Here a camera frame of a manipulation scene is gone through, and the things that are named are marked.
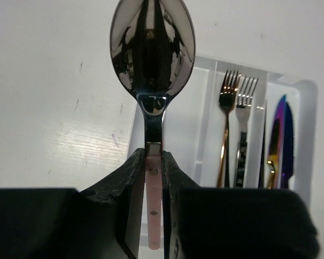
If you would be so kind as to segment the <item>black knife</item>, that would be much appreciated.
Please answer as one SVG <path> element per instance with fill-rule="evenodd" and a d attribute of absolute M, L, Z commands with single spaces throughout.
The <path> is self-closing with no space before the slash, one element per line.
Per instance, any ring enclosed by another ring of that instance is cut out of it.
<path fill-rule="evenodd" d="M 266 112 L 267 112 L 267 99 L 265 100 L 265 106 L 264 106 L 264 128 L 263 128 L 263 135 L 262 135 L 262 149 L 261 149 L 258 188 L 264 188 L 264 182 L 265 182 L 264 178 L 265 178 Z"/>

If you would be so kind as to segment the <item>iridescent rainbow knife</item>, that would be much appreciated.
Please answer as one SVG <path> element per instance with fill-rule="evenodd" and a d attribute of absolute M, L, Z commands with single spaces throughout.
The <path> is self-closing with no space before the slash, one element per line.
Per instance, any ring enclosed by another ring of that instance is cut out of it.
<path fill-rule="evenodd" d="M 286 95 L 283 95 L 275 109 L 271 138 L 267 156 L 267 166 L 269 175 L 267 180 L 267 189 L 278 188 L 278 179 L 280 173 L 280 156 L 283 148 L 284 130 L 285 130 L 285 109 Z"/>

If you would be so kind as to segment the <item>silver fork with black handle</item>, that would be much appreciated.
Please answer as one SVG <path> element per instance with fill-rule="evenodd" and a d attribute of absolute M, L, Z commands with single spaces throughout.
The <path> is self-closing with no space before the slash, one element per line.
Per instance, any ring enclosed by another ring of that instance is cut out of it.
<path fill-rule="evenodd" d="M 248 120 L 251 113 L 253 94 L 258 84 L 258 80 L 259 78 L 245 76 L 235 103 L 235 115 L 239 126 L 239 141 L 236 160 L 237 165 L 234 175 L 235 188 L 242 188 L 244 185 L 247 156 Z"/>

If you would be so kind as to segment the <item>copper fork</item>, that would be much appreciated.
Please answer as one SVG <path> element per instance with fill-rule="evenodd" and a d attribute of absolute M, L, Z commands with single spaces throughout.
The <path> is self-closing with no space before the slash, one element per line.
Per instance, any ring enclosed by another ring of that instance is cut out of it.
<path fill-rule="evenodd" d="M 218 188 L 230 186 L 229 115 L 234 109 L 234 102 L 237 95 L 239 81 L 240 81 L 239 71 L 227 70 L 219 94 L 219 107 L 225 115 L 225 126 L 224 126 L 224 138 L 223 138 L 223 143 L 221 148 L 220 169 L 217 178 Z"/>

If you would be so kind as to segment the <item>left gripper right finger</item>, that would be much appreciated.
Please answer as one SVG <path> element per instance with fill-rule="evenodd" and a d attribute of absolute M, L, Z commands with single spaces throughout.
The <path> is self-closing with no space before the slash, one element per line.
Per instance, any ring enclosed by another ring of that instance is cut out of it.
<path fill-rule="evenodd" d="M 317 258 L 318 233 L 297 193 L 205 188 L 163 154 L 165 258 Z"/>

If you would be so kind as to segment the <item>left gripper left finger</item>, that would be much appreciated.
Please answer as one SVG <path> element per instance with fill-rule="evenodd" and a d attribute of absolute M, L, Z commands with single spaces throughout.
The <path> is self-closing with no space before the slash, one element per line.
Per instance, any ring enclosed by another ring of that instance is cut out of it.
<path fill-rule="evenodd" d="M 0 258 L 137 258 L 144 150 L 79 192 L 0 188 Z"/>

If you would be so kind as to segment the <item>blue knife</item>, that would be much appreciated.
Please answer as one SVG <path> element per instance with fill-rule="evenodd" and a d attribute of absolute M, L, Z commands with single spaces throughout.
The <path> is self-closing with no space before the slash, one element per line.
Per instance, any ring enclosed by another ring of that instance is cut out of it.
<path fill-rule="evenodd" d="M 280 188 L 289 189 L 289 180 L 294 174 L 295 130 L 293 112 L 288 102 L 286 102 L 283 140 Z"/>

